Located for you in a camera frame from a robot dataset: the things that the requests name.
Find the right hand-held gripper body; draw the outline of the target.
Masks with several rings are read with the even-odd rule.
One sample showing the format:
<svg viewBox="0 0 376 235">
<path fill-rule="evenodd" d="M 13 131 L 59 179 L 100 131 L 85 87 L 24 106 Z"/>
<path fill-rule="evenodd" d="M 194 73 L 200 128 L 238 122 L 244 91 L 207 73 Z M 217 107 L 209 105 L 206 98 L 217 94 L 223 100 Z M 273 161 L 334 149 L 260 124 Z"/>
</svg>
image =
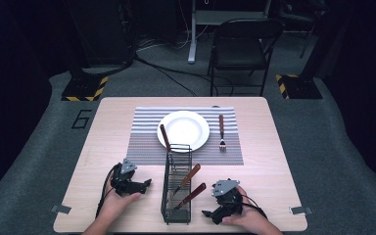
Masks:
<svg viewBox="0 0 376 235">
<path fill-rule="evenodd" d="M 216 198 L 218 208 L 211 213 L 212 219 L 223 219 L 242 212 L 243 197 L 237 189 L 239 180 L 218 180 L 214 183 L 211 195 Z"/>
</svg>

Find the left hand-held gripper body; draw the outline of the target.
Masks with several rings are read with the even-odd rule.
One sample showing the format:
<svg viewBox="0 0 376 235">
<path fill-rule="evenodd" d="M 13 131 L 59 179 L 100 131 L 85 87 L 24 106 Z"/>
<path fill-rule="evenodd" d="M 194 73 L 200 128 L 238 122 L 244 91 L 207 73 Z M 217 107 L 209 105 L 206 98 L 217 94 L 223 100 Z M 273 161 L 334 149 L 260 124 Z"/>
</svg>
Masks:
<svg viewBox="0 0 376 235">
<path fill-rule="evenodd" d="M 118 195 L 129 194 L 131 190 L 143 190 L 143 194 L 145 193 L 142 183 L 131 180 L 136 169 L 137 166 L 128 159 L 124 159 L 121 163 L 114 166 L 111 186 Z"/>
</svg>

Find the person's left hand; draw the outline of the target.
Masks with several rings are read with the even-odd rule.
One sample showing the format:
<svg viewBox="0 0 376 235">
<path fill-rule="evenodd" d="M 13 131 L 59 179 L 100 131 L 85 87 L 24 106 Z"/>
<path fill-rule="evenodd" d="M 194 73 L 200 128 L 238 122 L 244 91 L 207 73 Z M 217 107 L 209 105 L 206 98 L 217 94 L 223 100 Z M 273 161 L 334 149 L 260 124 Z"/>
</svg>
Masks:
<svg viewBox="0 0 376 235">
<path fill-rule="evenodd" d="M 120 196 L 112 187 L 111 180 L 112 177 L 109 176 L 108 183 L 105 187 L 104 202 L 97 216 L 97 220 L 107 228 L 119 218 L 127 206 L 141 198 L 140 193 Z"/>
</svg>

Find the person's right hand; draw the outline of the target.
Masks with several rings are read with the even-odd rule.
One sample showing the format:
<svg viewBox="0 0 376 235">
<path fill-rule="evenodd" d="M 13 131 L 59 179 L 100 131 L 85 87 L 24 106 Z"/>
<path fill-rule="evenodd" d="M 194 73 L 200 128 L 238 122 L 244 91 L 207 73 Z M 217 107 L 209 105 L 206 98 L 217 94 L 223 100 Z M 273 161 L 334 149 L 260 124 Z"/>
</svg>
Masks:
<svg viewBox="0 0 376 235">
<path fill-rule="evenodd" d="M 224 225 L 239 226 L 247 230 L 253 226 L 267 225 L 267 219 L 262 216 L 256 209 L 249 207 L 249 199 L 247 198 L 246 191 L 241 187 L 237 186 L 237 190 L 242 196 L 242 212 L 240 215 L 230 215 L 222 219 Z"/>
</svg>

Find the grey striped placemat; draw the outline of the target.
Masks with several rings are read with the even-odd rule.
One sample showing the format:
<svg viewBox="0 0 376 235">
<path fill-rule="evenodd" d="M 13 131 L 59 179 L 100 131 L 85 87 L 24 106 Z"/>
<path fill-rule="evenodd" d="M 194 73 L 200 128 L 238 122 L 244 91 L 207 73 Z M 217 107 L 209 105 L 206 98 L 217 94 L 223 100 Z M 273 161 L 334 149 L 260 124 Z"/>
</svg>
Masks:
<svg viewBox="0 0 376 235">
<path fill-rule="evenodd" d="M 200 165 L 242 165 L 239 129 L 232 107 L 138 107 L 135 110 L 126 157 L 137 165 L 163 165 L 166 147 L 157 136 L 160 121 L 177 111 L 191 111 L 209 124 L 210 137 L 206 144 L 192 151 L 192 159 Z M 219 151 L 219 115 L 224 116 L 226 151 Z"/>
</svg>

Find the white plate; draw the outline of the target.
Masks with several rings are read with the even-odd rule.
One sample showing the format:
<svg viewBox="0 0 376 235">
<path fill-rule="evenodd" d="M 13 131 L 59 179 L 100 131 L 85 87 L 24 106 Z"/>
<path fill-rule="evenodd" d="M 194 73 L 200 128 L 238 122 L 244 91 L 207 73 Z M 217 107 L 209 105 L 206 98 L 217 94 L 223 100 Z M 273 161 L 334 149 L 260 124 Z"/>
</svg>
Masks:
<svg viewBox="0 0 376 235">
<path fill-rule="evenodd" d="M 192 151 L 204 146 L 211 132 L 208 122 L 199 114 L 191 111 L 172 112 L 160 121 L 157 128 L 157 136 L 163 146 L 165 140 L 161 126 L 165 129 L 169 144 L 175 152 L 180 153 L 183 153 L 184 145 L 189 145 Z"/>
</svg>

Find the grey tape strip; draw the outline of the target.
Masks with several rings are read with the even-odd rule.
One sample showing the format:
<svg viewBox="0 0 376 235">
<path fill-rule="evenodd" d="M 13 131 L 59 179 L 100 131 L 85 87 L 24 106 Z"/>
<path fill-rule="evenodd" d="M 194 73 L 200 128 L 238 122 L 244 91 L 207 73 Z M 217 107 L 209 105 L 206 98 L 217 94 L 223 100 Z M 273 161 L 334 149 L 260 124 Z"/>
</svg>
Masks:
<svg viewBox="0 0 376 235">
<path fill-rule="evenodd" d="M 51 212 L 54 213 L 64 213 L 64 214 L 69 214 L 71 211 L 70 207 L 64 206 L 64 205 L 54 205 L 51 209 Z"/>
<path fill-rule="evenodd" d="M 312 209 L 309 207 L 290 207 L 291 214 L 309 215 L 312 214 Z"/>
</svg>

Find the black stand base striped tape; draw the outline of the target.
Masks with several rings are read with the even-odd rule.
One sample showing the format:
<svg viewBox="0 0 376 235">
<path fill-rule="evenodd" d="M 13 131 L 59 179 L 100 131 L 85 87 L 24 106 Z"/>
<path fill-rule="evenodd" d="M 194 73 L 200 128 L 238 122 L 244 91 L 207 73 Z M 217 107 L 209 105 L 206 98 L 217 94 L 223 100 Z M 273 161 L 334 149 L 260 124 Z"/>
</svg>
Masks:
<svg viewBox="0 0 376 235">
<path fill-rule="evenodd" d="M 275 78 L 284 99 L 322 99 L 311 79 L 305 80 L 296 74 L 277 74 Z"/>
<path fill-rule="evenodd" d="M 90 76 L 83 81 L 71 80 L 62 93 L 63 101 L 97 101 L 108 82 L 107 76 Z"/>
</svg>

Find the black folding chair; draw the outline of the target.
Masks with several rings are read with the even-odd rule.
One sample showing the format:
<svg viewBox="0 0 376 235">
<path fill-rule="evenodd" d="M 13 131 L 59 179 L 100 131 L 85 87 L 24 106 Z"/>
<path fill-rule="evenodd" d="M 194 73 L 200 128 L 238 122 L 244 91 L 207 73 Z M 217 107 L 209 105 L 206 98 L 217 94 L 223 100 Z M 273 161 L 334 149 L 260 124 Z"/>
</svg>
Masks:
<svg viewBox="0 0 376 235">
<path fill-rule="evenodd" d="M 207 76 L 210 95 L 218 87 L 258 87 L 263 95 L 274 46 L 285 25 L 276 19 L 235 19 L 222 23 L 214 32 Z M 215 71 L 262 71 L 260 84 L 216 84 Z"/>
</svg>

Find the black cabinet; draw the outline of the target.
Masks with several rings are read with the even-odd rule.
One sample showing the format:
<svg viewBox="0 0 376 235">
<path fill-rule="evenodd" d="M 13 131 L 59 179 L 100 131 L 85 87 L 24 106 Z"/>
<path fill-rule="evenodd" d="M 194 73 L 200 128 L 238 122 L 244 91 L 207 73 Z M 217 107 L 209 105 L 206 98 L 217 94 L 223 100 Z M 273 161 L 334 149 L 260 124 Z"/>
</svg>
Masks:
<svg viewBox="0 0 376 235">
<path fill-rule="evenodd" d="M 90 66 L 132 63 L 120 0 L 67 0 Z"/>
</svg>

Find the red-brown wooden handled utensil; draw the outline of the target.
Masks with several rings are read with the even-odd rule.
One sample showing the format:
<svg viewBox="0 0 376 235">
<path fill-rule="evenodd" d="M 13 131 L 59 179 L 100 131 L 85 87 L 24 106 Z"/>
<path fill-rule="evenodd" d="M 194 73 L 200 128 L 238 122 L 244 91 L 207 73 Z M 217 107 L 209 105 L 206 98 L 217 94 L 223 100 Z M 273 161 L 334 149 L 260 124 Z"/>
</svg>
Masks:
<svg viewBox="0 0 376 235">
<path fill-rule="evenodd" d="M 207 184 L 205 182 L 201 183 L 193 192 L 186 196 L 176 207 L 176 210 L 181 209 L 183 206 L 191 202 L 194 198 L 200 195 L 203 191 L 207 189 Z"/>
</svg>

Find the light wooden handled utensil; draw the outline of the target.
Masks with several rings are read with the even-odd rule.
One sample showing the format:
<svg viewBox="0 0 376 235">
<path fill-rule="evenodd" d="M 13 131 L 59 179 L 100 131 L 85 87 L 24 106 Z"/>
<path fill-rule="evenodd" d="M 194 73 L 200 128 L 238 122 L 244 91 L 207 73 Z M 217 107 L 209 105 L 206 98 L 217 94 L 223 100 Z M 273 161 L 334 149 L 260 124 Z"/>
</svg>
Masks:
<svg viewBox="0 0 376 235">
<path fill-rule="evenodd" d="M 183 178 L 181 183 L 176 187 L 176 189 L 173 191 L 172 196 L 174 196 L 182 187 L 184 187 L 192 178 L 193 176 L 201 169 L 200 164 L 195 164 L 193 168 L 186 174 L 186 176 Z"/>
</svg>

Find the dark wooden handled utensil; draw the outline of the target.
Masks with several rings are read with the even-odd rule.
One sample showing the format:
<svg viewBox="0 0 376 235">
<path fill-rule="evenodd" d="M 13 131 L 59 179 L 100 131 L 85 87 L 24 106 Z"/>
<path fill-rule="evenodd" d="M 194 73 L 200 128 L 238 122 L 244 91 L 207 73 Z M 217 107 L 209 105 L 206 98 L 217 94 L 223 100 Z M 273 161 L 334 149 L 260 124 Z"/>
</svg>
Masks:
<svg viewBox="0 0 376 235">
<path fill-rule="evenodd" d="M 167 138 L 165 126 L 163 124 L 160 124 L 160 130 L 161 130 L 161 133 L 162 133 L 162 136 L 163 136 L 163 139 L 164 139 L 166 150 L 169 153 L 169 152 L 171 152 L 171 148 L 170 148 L 170 144 L 169 144 L 169 141 L 168 141 L 168 138 Z"/>
</svg>

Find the wooden handled fork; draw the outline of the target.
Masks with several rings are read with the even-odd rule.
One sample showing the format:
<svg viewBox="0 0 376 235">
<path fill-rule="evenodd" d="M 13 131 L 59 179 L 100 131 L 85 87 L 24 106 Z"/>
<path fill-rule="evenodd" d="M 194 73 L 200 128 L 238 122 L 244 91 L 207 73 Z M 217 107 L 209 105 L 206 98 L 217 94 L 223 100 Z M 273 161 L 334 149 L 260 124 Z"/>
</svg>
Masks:
<svg viewBox="0 0 376 235">
<path fill-rule="evenodd" d="M 225 152 L 226 144 L 224 141 L 224 116 L 219 115 L 218 119 L 219 119 L 219 133 L 220 133 L 219 151 Z"/>
</svg>

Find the white desk frame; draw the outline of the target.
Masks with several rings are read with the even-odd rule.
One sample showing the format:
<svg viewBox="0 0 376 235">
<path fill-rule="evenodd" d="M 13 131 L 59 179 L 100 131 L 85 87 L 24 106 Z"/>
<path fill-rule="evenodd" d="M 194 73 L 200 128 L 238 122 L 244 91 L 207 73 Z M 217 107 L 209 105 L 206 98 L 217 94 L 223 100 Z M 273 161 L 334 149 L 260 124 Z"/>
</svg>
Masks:
<svg viewBox="0 0 376 235">
<path fill-rule="evenodd" d="M 189 64 L 196 62 L 198 25 L 220 25 L 234 19 L 265 19 L 269 15 L 272 0 L 263 0 L 262 11 L 198 10 L 196 2 L 197 0 L 191 0 L 191 38 L 187 59 Z"/>
</svg>

